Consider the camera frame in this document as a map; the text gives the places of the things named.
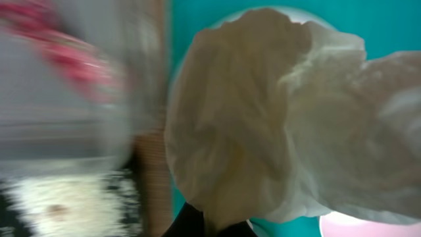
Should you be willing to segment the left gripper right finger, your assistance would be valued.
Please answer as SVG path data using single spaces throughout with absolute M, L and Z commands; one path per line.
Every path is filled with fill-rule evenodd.
M 217 237 L 258 237 L 249 223 L 243 221 L 237 224 L 233 224 L 224 230 L 221 230 Z

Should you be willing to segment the red snack wrapper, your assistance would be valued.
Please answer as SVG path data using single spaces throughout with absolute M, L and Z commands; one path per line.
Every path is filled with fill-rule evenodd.
M 28 42 L 85 98 L 115 103 L 122 97 L 122 73 L 98 48 L 65 34 L 49 1 L 2 1 L 1 26 Z

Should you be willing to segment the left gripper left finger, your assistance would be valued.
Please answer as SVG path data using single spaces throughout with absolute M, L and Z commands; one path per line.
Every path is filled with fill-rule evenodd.
M 205 235 L 202 212 L 184 203 L 174 222 L 162 237 L 203 237 Z

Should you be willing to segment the white tissue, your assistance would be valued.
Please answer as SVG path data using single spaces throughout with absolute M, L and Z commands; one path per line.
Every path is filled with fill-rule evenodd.
M 337 211 L 420 221 L 420 52 L 272 9 L 198 32 L 171 90 L 165 146 L 215 229 Z

